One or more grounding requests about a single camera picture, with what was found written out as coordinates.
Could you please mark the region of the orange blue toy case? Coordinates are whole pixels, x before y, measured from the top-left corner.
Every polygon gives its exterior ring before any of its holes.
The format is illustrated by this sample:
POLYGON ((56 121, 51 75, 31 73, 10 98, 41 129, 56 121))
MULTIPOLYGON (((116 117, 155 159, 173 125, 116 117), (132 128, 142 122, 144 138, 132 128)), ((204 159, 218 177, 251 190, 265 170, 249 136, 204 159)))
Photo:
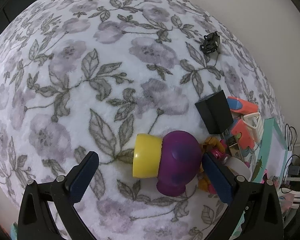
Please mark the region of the orange blue toy case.
POLYGON ((234 119, 230 126, 230 134, 235 137, 243 157, 247 157, 254 149, 255 142, 242 119, 234 119))
POLYGON ((258 112, 258 105, 240 98, 229 96, 227 97, 227 102, 230 111, 234 113, 247 115, 258 112))

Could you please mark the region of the pink yellow toy figure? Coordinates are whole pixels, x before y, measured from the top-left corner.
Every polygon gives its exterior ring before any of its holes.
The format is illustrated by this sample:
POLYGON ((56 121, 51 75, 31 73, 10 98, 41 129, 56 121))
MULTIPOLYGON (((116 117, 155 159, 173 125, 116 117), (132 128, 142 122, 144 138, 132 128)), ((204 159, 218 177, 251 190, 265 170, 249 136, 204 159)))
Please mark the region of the pink yellow toy figure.
MULTIPOLYGON (((201 144, 202 153, 211 152, 213 156, 220 161, 223 161, 226 157, 226 148, 228 147, 225 139, 219 140, 217 137, 208 137, 201 144)), ((198 172, 198 188, 202 191, 210 194, 217 194, 211 181, 204 172, 203 166, 200 165, 198 172)))

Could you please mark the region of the cream hair claw clip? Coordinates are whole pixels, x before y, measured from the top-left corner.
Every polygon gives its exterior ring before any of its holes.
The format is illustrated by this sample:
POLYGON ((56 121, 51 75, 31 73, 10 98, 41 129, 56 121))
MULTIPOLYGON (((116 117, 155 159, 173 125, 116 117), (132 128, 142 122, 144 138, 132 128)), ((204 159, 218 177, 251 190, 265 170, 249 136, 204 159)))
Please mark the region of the cream hair claw clip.
POLYGON ((264 131, 263 119, 259 112, 250 113, 242 117, 243 122, 248 128, 248 131, 254 142, 260 143, 264 131))

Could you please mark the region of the purple yellow mushroom toy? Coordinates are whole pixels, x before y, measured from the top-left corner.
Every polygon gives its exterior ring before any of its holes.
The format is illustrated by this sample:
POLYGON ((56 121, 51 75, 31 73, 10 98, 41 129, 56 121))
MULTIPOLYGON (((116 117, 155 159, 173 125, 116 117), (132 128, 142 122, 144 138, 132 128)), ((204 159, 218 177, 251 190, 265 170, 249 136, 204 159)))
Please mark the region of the purple yellow mushroom toy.
POLYGON ((177 197, 196 176, 202 159, 197 139, 185 131, 172 131, 163 138, 140 133, 136 136, 132 176, 157 178, 157 190, 177 197))

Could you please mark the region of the black power adapter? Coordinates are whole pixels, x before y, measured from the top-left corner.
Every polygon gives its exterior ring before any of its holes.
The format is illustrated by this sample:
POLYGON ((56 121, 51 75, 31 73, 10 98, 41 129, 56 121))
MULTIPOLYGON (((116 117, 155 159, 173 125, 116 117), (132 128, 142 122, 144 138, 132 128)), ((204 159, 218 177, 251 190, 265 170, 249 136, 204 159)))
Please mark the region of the black power adapter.
POLYGON ((200 99, 195 107, 209 134, 222 134, 234 122, 223 90, 200 99))

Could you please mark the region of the black toy car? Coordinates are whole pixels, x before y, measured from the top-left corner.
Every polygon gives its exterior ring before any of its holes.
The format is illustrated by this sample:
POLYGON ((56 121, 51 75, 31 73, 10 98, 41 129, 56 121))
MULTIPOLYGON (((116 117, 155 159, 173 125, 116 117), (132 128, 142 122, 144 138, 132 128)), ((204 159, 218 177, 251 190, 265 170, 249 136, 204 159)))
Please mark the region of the black toy car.
POLYGON ((200 50, 208 55, 214 52, 219 52, 220 49, 220 35, 217 31, 209 33, 204 36, 204 41, 200 45, 200 50))

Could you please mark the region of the teal white tray box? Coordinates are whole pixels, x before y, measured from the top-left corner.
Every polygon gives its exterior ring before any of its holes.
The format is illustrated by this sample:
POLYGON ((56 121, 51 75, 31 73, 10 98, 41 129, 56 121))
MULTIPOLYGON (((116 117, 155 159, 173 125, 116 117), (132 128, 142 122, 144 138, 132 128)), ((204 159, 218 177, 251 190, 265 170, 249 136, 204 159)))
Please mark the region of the teal white tray box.
POLYGON ((281 182, 288 160, 287 155, 287 144, 276 120, 266 119, 257 163, 250 180, 261 183, 266 173, 268 179, 277 177, 281 182))

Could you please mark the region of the floral fleece blanket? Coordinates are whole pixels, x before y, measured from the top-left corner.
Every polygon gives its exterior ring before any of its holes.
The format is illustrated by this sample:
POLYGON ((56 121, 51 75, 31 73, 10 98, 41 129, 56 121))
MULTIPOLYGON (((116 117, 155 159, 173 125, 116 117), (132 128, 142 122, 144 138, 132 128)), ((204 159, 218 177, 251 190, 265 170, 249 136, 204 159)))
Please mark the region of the floral fleece blanket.
POLYGON ((76 210, 97 239, 204 239, 226 208, 194 179, 166 197, 132 177, 135 138, 208 131, 195 103, 217 91, 284 117, 229 29, 189 0, 37 0, 0 35, 0 186, 19 208, 89 151, 101 165, 76 210), (219 52, 204 54, 217 31, 219 52))

